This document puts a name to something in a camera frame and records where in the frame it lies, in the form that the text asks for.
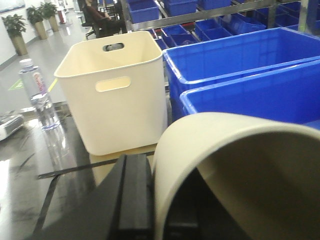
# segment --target potted plant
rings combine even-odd
[[[24,39],[22,38],[22,32],[26,32],[25,20],[21,15],[14,14],[2,17],[4,26],[15,48],[16,54],[19,56],[26,55],[27,48]]]
[[[26,16],[29,22],[34,26],[41,40],[47,39],[47,33],[43,23],[42,11],[39,7],[31,6],[26,9]]]
[[[56,19],[57,6],[52,2],[41,3],[41,11],[44,19],[48,19],[50,26],[54,32],[59,31]]]

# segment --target gray floor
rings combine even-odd
[[[48,32],[48,39],[34,41],[27,47],[28,55],[15,57],[13,63],[0,71],[0,113],[31,106],[24,88],[9,90],[20,79],[18,72],[21,59],[31,58],[42,70],[47,87],[53,84],[54,72],[70,47],[85,40],[85,34],[90,30],[81,26],[77,16],[78,13],[69,11],[66,14],[67,22],[59,26],[59,32]],[[66,100],[59,82],[54,85],[50,95],[54,103]]]

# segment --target table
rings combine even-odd
[[[56,103],[61,126],[42,132],[32,108],[17,111],[24,127],[0,141],[0,239],[21,240],[76,208],[121,154],[147,153],[156,145],[105,156],[90,155],[65,102]]]

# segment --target cream plastic bin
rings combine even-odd
[[[105,51],[105,46],[124,47]],[[87,151],[155,144],[166,129],[162,51],[147,31],[80,42],[55,71]]]
[[[195,168],[250,239],[319,240],[319,156],[320,131],[298,124],[223,112],[175,121],[153,158],[155,240]]]

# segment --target glossy black surface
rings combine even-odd
[[[24,127],[0,141],[1,240],[21,240],[45,228],[96,188],[92,168],[38,179],[41,174],[90,164],[67,105],[56,107],[60,127],[42,132],[34,112],[26,111]]]

